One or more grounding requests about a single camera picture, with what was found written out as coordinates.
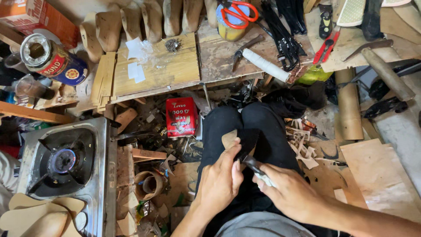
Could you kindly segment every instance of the stainless steel stove top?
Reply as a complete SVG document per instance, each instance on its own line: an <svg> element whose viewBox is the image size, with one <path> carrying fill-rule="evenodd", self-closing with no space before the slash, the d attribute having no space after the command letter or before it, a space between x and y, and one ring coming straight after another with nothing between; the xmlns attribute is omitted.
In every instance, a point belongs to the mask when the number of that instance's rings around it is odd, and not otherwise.
<svg viewBox="0 0 421 237"><path fill-rule="evenodd" d="M91 175L88 181L77 188L76 191L58 195L30 193L43 173L40 166L39 150L46 148L38 141L46 139L49 135L60 135L61 132L71 129L88 129L93 135L95 146ZM116 202L116 156L117 142L110 137L116 135L117 129L110 126L109 121L102 118L90 119L73 124L55 126L47 129L33 131L27 134L23 160L19 172L19 186L17 192L27 194L35 199L54 199L56 197L74 197L85 201L82 210L87 215L87 224L82 235L89 237L115 236L115 202Z"/></svg>

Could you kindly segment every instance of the cardboard box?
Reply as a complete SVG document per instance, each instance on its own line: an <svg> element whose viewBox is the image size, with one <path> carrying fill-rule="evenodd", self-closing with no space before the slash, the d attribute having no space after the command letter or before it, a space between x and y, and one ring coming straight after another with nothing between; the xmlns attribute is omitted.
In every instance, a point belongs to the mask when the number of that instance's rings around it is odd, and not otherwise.
<svg viewBox="0 0 421 237"><path fill-rule="evenodd" d="M25 35L41 33L66 49L79 39L79 29L45 0L1 0L0 22Z"/></svg>
<svg viewBox="0 0 421 237"><path fill-rule="evenodd" d="M192 97L167 99L165 110L168 137L182 137L196 133L199 120Z"/></svg>

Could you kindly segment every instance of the black pants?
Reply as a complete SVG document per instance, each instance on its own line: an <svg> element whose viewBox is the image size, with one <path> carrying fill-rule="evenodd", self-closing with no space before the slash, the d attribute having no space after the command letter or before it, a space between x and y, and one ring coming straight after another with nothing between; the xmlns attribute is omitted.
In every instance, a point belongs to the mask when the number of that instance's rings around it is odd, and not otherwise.
<svg viewBox="0 0 421 237"><path fill-rule="evenodd" d="M202 169L206 165L215 163L225 150L222 144L222 135L234 129L257 128L261 130L256 144L254 157L263 163L278 167L293 169L301 173L295 153L288 145L285 124L265 103L255 102L246 106L241 113L232 107L219 107L212 110L203 123L203 156L198 168L199 187ZM206 227L204 237L215 236L220 227L244 213L253 211L267 211L283 215L273 202L262 192L257 184L251 181L254 173L246 168L243 171L244 181L240 186L238 195L231 204L217 214ZM320 236L329 236L326 232Z"/></svg>

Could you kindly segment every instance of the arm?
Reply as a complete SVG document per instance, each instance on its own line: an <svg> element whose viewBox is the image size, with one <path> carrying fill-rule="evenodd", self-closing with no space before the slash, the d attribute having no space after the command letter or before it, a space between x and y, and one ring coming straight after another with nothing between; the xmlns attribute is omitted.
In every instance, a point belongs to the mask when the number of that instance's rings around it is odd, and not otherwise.
<svg viewBox="0 0 421 237"><path fill-rule="evenodd" d="M212 218L231 203L243 181L240 162L233 162L240 150L237 137L215 164L203 168L197 196L172 237L201 236Z"/></svg>
<svg viewBox="0 0 421 237"><path fill-rule="evenodd" d="M421 236L421 225L403 218L351 206L319 195L298 173L270 164L260 169L276 184L253 182L288 217L302 223L337 229L356 237Z"/></svg>

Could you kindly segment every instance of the yellow container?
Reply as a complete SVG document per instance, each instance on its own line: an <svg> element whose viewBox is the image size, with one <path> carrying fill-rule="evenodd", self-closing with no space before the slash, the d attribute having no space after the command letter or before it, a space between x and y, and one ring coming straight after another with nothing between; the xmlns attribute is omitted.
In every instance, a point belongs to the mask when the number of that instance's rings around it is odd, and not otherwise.
<svg viewBox="0 0 421 237"><path fill-rule="evenodd" d="M238 6L240 8L241 11L244 12L245 15L249 16L250 15L250 8L248 8L247 6L243 6L243 5L239 5ZM218 20L218 33L219 35L226 41L229 42L234 42L237 41L239 39L241 39L244 34L245 34L245 29L242 30L237 30L237 29L233 29L231 27L229 27L225 22L224 19L222 19L222 13L221 13L221 9L223 8L222 5L219 5L218 8L216 9L216 18ZM229 8L230 11L233 11L235 13L238 13L233 7ZM244 25L245 22L243 22L242 20L238 19L235 16L231 16L227 13L225 13L227 20L231 23L231 24L235 24L235 25Z"/></svg>

